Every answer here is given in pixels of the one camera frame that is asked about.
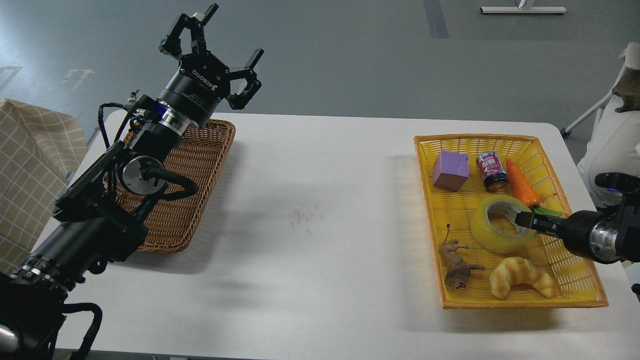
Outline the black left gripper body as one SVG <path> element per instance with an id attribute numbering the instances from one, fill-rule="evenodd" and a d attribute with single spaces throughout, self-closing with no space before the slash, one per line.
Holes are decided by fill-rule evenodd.
<path id="1" fill-rule="evenodd" d="M 222 82 L 228 70 L 214 54 L 183 55 L 157 100 L 202 129 L 222 98 L 229 95 L 230 85 Z"/>

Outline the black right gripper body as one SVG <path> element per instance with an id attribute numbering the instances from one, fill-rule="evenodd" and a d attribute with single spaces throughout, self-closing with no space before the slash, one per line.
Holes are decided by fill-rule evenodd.
<path id="1" fill-rule="evenodd" d="M 591 239 L 595 226 L 606 215 L 593 210 L 579 210 L 558 226 L 558 235 L 565 248 L 573 255 L 590 260 L 605 260 L 601 246 L 593 244 Z"/>

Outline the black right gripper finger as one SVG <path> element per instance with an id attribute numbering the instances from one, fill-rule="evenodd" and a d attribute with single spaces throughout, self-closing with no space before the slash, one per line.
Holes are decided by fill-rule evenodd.
<path id="1" fill-rule="evenodd" d="M 515 224 L 556 239 L 562 237 L 559 228 L 563 218 L 557 216 L 522 211 L 515 216 Z"/>

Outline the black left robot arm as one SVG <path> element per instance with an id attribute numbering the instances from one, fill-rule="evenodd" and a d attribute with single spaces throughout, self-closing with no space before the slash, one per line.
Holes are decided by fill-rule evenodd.
<path id="1" fill-rule="evenodd" d="M 9 275 L 1 276 L 1 358 L 50 360 L 66 317 L 90 312 L 92 322 L 73 360 L 84 360 L 98 335 L 103 310 L 95 303 L 67 303 L 85 273 L 98 275 L 123 262 L 146 240 L 146 219 L 159 202 L 196 195 L 199 186 L 169 170 L 165 161 L 189 130 L 204 129 L 227 101 L 242 110 L 261 88 L 258 48 L 231 70 L 208 50 L 204 28 L 218 10 L 181 14 L 159 50 L 178 69 L 158 98 L 130 96 L 128 104 L 98 109 L 105 152 L 55 202 L 59 225 Z"/>

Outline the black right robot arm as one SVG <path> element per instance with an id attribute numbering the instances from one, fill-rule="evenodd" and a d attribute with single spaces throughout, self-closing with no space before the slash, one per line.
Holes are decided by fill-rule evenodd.
<path id="1" fill-rule="evenodd" d="M 617 207 L 579 210 L 568 218 L 534 212 L 515 216 L 517 226 L 561 239 L 575 256 L 599 264 L 640 260 L 640 179 L 621 172 L 600 173 L 595 185 L 621 194 Z"/>

